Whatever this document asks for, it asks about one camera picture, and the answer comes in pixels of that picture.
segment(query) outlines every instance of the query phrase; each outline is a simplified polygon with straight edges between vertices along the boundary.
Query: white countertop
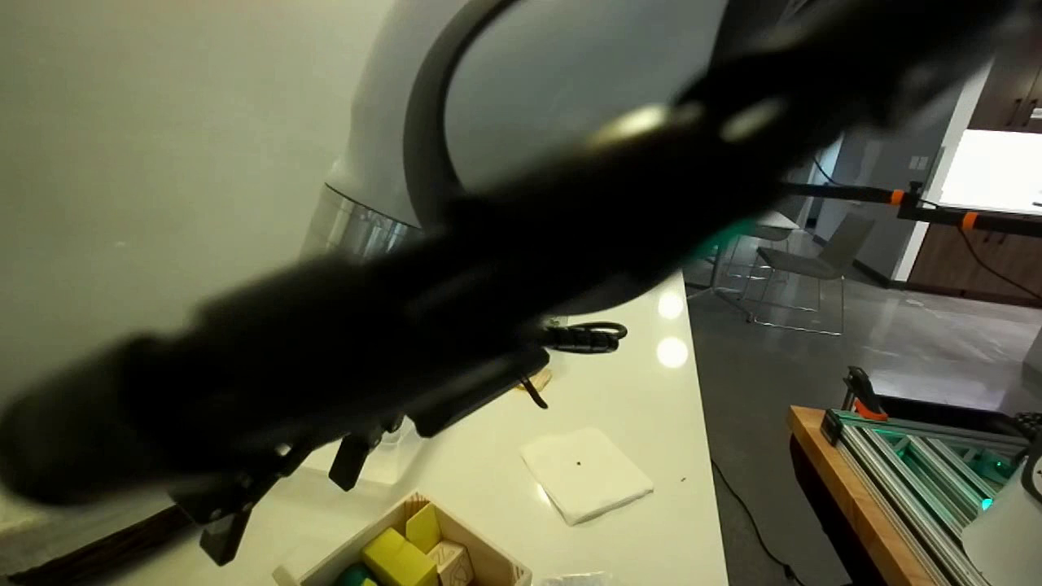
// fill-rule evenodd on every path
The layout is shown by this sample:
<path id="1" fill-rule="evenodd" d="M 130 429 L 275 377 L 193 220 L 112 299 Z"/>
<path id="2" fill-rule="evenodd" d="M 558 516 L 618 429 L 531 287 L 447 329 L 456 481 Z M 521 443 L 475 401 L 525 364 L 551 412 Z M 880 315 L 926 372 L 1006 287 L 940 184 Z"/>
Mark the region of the white countertop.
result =
<path id="1" fill-rule="evenodd" d="M 430 438 L 394 487 L 326 481 L 330 450 L 279 481 L 255 511 L 232 565 L 211 565 L 195 543 L 166 551 L 122 583 L 270 583 L 275 565 L 303 575 L 406 491 L 423 491 L 475 533 L 534 573 L 610 573 L 626 583 L 727 583 L 706 423 L 674 277 L 600 315 L 627 325 L 617 355 L 555 355 L 538 411 L 508 392 Z M 600 425 L 640 465 L 655 494 L 587 523 L 568 523 L 521 462 L 545 434 Z"/>

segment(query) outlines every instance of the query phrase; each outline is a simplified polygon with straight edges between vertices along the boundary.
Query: box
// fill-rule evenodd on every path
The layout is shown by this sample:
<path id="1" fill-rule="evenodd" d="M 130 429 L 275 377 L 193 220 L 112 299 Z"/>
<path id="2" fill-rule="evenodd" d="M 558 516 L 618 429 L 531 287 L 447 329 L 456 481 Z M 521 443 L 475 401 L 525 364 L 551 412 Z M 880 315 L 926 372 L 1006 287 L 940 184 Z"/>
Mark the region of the box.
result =
<path id="1" fill-rule="evenodd" d="M 531 573 L 499 552 L 490 539 L 473 533 L 460 516 L 444 511 L 436 500 L 423 494 L 406 494 L 391 511 L 383 511 L 376 523 L 358 529 L 352 539 L 346 539 L 339 551 L 331 551 L 316 568 L 309 568 L 303 578 L 293 578 L 284 565 L 275 573 L 276 586 L 337 586 L 337 578 L 363 561 L 363 551 L 388 526 L 403 529 L 403 519 L 419 511 L 423 505 L 434 505 L 436 519 L 444 526 L 444 539 L 453 539 L 466 545 L 469 562 L 475 568 L 475 586 L 531 586 Z"/>

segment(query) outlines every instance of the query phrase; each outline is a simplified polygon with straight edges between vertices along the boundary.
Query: white square paper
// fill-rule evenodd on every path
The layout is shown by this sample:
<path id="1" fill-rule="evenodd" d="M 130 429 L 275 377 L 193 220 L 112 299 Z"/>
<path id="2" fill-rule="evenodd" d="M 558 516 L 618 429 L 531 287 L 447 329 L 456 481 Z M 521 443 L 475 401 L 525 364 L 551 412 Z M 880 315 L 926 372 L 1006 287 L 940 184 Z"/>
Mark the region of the white square paper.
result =
<path id="1" fill-rule="evenodd" d="M 652 477 L 592 425 L 541 437 L 521 450 L 521 460 L 569 523 L 655 491 Z"/>

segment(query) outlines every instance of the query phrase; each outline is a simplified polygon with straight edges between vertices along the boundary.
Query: floor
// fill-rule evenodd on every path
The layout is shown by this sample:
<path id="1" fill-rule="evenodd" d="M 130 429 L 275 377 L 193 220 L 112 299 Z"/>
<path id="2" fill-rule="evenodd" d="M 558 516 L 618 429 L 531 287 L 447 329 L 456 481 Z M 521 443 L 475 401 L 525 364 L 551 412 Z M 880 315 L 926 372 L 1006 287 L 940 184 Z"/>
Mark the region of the floor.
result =
<path id="1" fill-rule="evenodd" d="M 813 249 L 810 238 L 795 238 L 790 249 Z M 706 401 L 710 450 L 722 474 L 748 500 L 756 523 L 774 555 L 790 562 L 801 583 L 839 586 L 839 555 L 825 536 L 789 460 L 789 402 L 836 406 L 846 364 L 868 372 L 880 392 L 940 401 L 983 411 L 1042 411 L 1042 389 L 1019 382 L 1042 309 L 1001 307 L 954 296 L 928 296 L 880 287 L 858 269 L 845 282 L 845 336 L 797 329 L 766 329 L 737 307 L 741 268 L 752 245 L 741 242 L 719 269 L 718 287 L 700 288 L 710 269 L 687 268 L 691 325 Z M 810 299 L 803 281 L 774 281 L 772 296 Z M 825 294 L 825 309 L 836 307 L 836 288 Z M 718 481 L 727 565 L 737 586 L 790 583 L 756 543 L 752 523 Z"/>

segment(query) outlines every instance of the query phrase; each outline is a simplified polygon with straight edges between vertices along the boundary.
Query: yellow block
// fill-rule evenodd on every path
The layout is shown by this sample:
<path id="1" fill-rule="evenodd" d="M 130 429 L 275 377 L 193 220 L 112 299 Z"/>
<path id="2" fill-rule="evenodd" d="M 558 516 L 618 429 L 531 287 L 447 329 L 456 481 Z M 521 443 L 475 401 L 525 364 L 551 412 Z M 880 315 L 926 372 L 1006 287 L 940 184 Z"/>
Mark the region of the yellow block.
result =
<path id="1" fill-rule="evenodd" d="M 436 539 L 444 536 L 444 526 L 436 523 L 436 511 L 430 505 L 413 511 L 413 516 L 403 519 L 403 536 L 423 552 L 436 545 Z"/>
<path id="2" fill-rule="evenodd" d="M 394 526 L 376 536 L 363 561 L 383 586 L 436 586 L 434 561 Z"/>

